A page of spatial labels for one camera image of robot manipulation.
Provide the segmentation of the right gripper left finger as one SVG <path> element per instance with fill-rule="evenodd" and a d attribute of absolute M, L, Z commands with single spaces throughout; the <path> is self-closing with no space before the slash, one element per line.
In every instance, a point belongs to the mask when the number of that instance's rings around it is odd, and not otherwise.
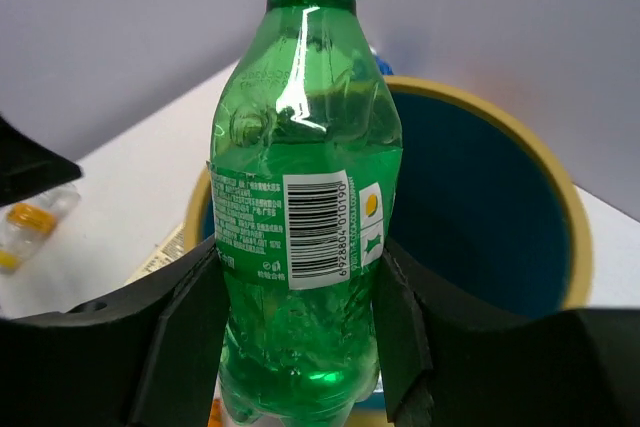
<path fill-rule="evenodd" d="M 214 242 L 69 312 L 3 319 L 2 425 L 206 425 L 229 309 Z"/>

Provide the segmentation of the green plastic soda bottle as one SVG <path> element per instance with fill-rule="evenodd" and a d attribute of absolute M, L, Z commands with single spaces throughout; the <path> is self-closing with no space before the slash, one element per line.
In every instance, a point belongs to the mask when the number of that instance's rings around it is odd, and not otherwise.
<path fill-rule="evenodd" d="M 378 382 L 372 293 L 402 127 L 356 2 L 267 0 L 214 114 L 219 382 L 240 425 L 341 426 Z"/>

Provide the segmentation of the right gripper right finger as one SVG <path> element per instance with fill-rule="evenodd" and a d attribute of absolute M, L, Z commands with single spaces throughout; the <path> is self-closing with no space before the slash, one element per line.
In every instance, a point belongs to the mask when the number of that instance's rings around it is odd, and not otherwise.
<path fill-rule="evenodd" d="M 397 426 L 635 426 L 639 313 L 501 310 L 389 241 L 373 313 L 386 412 Z"/>

